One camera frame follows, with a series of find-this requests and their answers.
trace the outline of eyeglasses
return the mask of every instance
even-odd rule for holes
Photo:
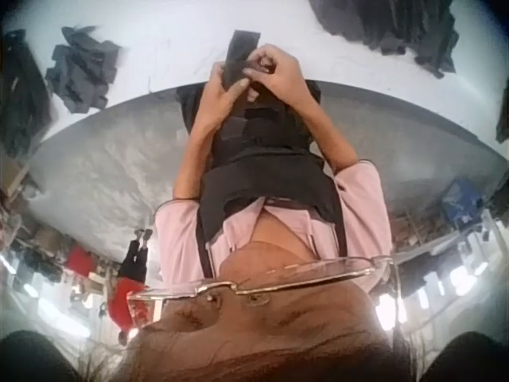
[[[270,295],[285,290],[297,290],[317,287],[370,275],[380,275],[387,267],[392,267],[394,300],[399,301],[398,270],[390,256],[378,256],[371,259],[363,257],[344,257],[322,260],[314,263],[290,265],[267,273],[256,275],[242,283],[203,279],[193,283],[172,285],[168,289],[144,290],[128,294],[127,304],[134,324],[143,327],[161,319],[163,308],[171,302],[193,298],[204,298],[213,303],[215,290],[227,288],[246,303],[259,306],[270,300]]]

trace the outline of black apron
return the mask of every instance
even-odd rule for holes
[[[312,81],[306,83],[320,102],[318,86]],[[177,89],[188,132],[203,87],[194,84]],[[334,224],[339,254],[347,255],[336,185],[324,173],[323,159],[310,153],[312,140],[301,118],[267,90],[255,105],[245,100],[236,103],[231,117],[214,137],[212,166],[202,179],[196,241],[205,278],[214,277],[206,243],[214,240],[229,216],[259,197],[293,201],[313,209],[322,220]]]

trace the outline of pink shirt sleeve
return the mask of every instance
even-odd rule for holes
[[[376,167],[361,161],[335,177],[343,207],[348,255],[390,255],[392,237]]]
[[[161,275],[165,285],[203,278],[196,244],[197,211],[197,202],[175,200],[163,205],[156,213]]]

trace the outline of red garment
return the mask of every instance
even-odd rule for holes
[[[69,252],[69,257],[65,266],[80,276],[88,277],[90,272],[95,270],[95,261],[82,247],[74,244]]]
[[[108,301],[110,317],[122,331],[127,331],[134,327],[133,319],[127,307],[127,294],[129,292],[141,292],[142,290],[145,290],[145,285],[142,283],[121,277],[117,283],[115,295]]]

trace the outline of table surface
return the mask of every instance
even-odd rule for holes
[[[296,56],[306,78],[346,84],[404,99],[437,113],[506,156],[495,140],[503,89],[509,77],[507,39],[475,0],[452,5],[460,40],[453,51],[457,74],[438,80],[414,63],[413,53],[382,56],[362,44],[326,33],[307,0],[32,0],[6,23],[26,29],[42,73],[54,65],[62,26],[97,27],[91,35],[122,46],[108,107],[205,81],[226,56],[235,29],[260,32]],[[72,115],[53,96],[49,138],[87,115]],[[91,109],[88,115],[96,113]]]

